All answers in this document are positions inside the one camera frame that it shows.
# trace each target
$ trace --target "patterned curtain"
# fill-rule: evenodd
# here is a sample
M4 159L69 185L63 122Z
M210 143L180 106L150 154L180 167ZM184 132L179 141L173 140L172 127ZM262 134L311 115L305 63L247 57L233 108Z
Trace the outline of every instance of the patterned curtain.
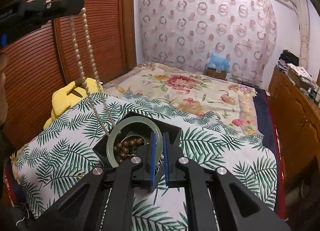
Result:
M146 61L203 73L213 53L256 85L277 35L270 0L140 0L140 27Z
M310 16L307 0L295 0L297 6L293 6L299 18L300 30L300 56L299 66L308 68L309 43L310 43Z

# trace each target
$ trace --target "red flower print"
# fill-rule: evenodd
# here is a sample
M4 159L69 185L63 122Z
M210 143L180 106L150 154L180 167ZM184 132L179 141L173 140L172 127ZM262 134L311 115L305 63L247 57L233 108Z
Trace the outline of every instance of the red flower print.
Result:
M241 119L233 119L232 123L236 126L241 126L243 124L243 121Z
M182 89L193 89L193 85L196 81L181 75L172 75L166 80L167 86L172 87L172 89L182 90Z
M229 89L229 90L235 90L235 89L236 89L236 86L235 86L235 85L230 85L230 86L228 86L228 89Z
M233 97L229 97L227 94L223 94L221 97L223 102L230 104L230 105L236 105L237 101Z
M186 101L186 102L188 102L189 104L191 104L191 103L195 103L196 101L195 100L193 100L193 98L191 98L191 97L189 97L189 98L185 98L185 99L183 99L183 101Z

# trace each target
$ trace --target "finger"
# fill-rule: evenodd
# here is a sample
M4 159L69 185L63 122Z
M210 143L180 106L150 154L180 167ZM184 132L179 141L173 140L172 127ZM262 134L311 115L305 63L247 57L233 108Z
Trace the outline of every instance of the finger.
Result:
M8 56L5 53L0 53L0 71L4 70L8 64Z
M4 83L5 83L5 74L0 71L0 89L4 87Z
M5 100L5 90L0 88L0 126L4 123L8 113L8 104Z

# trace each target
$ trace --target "bed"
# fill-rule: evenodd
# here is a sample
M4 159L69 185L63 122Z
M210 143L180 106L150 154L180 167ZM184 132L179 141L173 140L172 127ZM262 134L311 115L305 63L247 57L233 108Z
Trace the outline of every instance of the bed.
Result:
M181 127L185 156L210 169L226 167L282 217L281 161L263 91L155 63L137 66L105 84L104 91L116 122L134 111ZM110 127L99 95L92 97ZM101 166L92 148L102 136L84 99L12 158L14 176L36 218L83 174ZM182 188L167 189L162 178L152 194L136 189L134 197L134 230L185 230Z

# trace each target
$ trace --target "pearl necklace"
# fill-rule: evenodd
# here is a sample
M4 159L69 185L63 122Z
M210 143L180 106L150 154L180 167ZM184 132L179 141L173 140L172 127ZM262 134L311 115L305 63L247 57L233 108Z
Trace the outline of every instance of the pearl necklace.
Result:
M103 93L103 88L100 86L100 80L99 80L99 76L98 76L98 72L97 72L97 68L96 68L96 64L95 64L95 60L94 60L94 56L93 56L93 51L92 51L92 45L91 45L91 41L90 41L90 36L89 36L89 30L88 30L88 24L87 24L87 15L85 14L85 8L81 9L81 15L82 15L82 19L83 19L83 25L84 25L84 35L85 35L85 39L87 41L87 50L89 52L89 57L90 57L90 62L91 62L91 66L92 66L92 71L97 83L97 88L99 90L100 93L100 98L103 102L103 106L104 109L107 111L108 113L108 118L112 124L112 128L115 126L115 121L112 119L110 110L108 109L107 103L106 103L106 99L104 98L104 93ZM76 60L78 61L78 68L79 68L79 72L80 72L80 78L82 79L82 84L84 85L85 91L87 93L88 96L88 100L89 103L91 105L91 108L93 110L93 113L95 114L100 126L102 127L103 131L105 132L105 134L107 136L109 136L109 132L107 130L107 128L105 127L105 125L103 124L98 111L93 103L92 97L90 96L90 92L89 92L89 88L87 86L87 82L85 81L85 76L84 76L84 69L82 66L82 62L80 60L80 54L79 54L79 49L78 49L78 44L77 44L77 40L76 40L76 32L75 32L75 25L74 25L74 17L70 16L70 28L71 28L71 39L72 39L72 43L73 43L73 48L75 49L75 55L76 55Z

